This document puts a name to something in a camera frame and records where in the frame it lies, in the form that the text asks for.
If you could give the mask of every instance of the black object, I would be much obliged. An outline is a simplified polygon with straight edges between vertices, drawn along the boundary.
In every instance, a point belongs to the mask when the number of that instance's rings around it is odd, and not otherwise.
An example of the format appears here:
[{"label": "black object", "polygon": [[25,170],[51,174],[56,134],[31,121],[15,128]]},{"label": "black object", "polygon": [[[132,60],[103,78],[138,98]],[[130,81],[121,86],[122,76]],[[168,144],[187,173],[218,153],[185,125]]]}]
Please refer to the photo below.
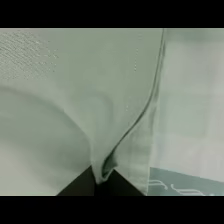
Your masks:
[{"label": "black object", "polygon": [[92,168],[89,167],[58,196],[143,196],[143,194],[115,170],[105,183],[97,185]]}]

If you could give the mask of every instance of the textured fabric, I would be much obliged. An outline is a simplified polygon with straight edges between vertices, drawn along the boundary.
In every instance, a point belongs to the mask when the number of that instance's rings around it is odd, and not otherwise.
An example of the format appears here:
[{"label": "textured fabric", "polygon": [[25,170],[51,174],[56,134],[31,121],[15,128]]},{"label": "textured fabric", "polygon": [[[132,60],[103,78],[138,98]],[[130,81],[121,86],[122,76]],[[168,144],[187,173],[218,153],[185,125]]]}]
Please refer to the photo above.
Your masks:
[{"label": "textured fabric", "polygon": [[[161,37],[162,29],[1,29],[0,194],[55,195],[89,165],[103,181],[105,159],[153,89]],[[127,164],[145,153],[144,176],[148,150]]]},{"label": "textured fabric", "polygon": [[152,167],[224,182],[223,61],[223,29],[169,30]]}]

